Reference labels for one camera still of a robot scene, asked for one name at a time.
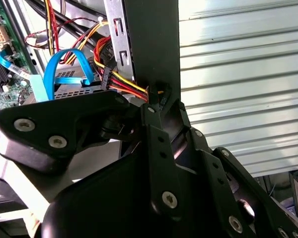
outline motherboard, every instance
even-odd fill
[[[13,51],[11,56],[13,63],[30,73],[29,63],[14,34],[8,13],[0,3],[0,51],[5,45],[10,45]],[[31,87],[26,79],[7,71],[0,65],[0,110],[22,105],[30,93]]]

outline metal screw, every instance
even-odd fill
[[[293,236],[294,236],[295,238],[298,238],[298,233],[297,233],[297,232],[293,232]]]
[[[240,223],[240,221],[234,217],[234,216],[230,216],[228,218],[229,224],[231,225],[231,227],[234,229],[234,231],[236,231],[237,233],[242,234],[243,232],[243,227],[242,224]]]
[[[17,129],[19,131],[23,131],[23,132],[32,131],[35,128],[34,122],[29,119],[25,119],[25,118],[16,120],[13,123],[13,125],[14,125],[15,129]]]
[[[198,137],[202,137],[202,136],[203,136],[203,134],[202,134],[201,132],[199,132],[198,130],[196,130],[195,133],[196,133],[196,135],[197,135]]]
[[[283,238],[289,238],[287,233],[281,227],[278,227],[278,231],[282,235]]]
[[[223,153],[226,157],[229,156],[229,153],[228,153],[226,150],[222,150],[222,153]]]
[[[169,208],[176,208],[178,205],[178,200],[177,198],[174,196],[173,193],[171,192],[164,192],[162,194],[162,200],[165,203],[165,205],[167,205]]]
[[[124,103],[125,102],[124,99],[119,98],[119,97],[116,97],[116,101],[119,102],[119,103]]]
[[[152,112],[152,113],[155,113],[155,110],[154,110],[153,108],[151,108],[151,107],[148,107],[148,110],[149,110],[150,112]]]
[[[64,148],[68,142],[65,140],[64,137],[61,137],[59,135],[53,135],[49,138],[49,145],[54,147],[54,148]]]

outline yellow wire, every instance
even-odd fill
[[[103,21],[103,25],[108,25],[107,21]],[[88,39],[96,32],[98,31],[102,26],[100,24],[97,24],[92,31],[85,37],[84,41],[78,46],[78,49],[81,50],[86,45]],[[76,56],[72,55],[65,64],[71,64],[75,60]]]
[[[51,18],[50,18],[50,8],[49,8],[49,3],[48,0],[44,0],[45,2],[45,8],[46,8],[46,13],[47,13],[47,17],[48,17],[48,31],[49,31],[49,42],[50,42],[50,55],[53,55],[53,44],[54,42],[52,42],[52,30],[51,30]]]
[[[102,63],[98,62],[96,59],[94,59],[94,62],[95,64],[97,64],[99,67],[101,68],[105,68],[105,65],[103,65]],[[134,88],[137,88],[138,90],[144,92],[144,93],[147,93],[147,91],[141,87],[139,87],[138,85],[128,81],[127,79],[125,79],[124,77],[122,77],[119,73],[115,72],[115,71],[112,71],[112,74],[115,75],[117,78],[119,78],[121,81],[129,84],[130,86],[134,87]]]

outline white cable tie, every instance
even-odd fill
[[[98,17],[98,21],[99,21],[100,26],[104,26],[103,20],[104,20],[104,18],[102,16]]]

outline metal side panel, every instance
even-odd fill
[[[298,169],[298,0],[179,0],[182,101],[254,176]]]

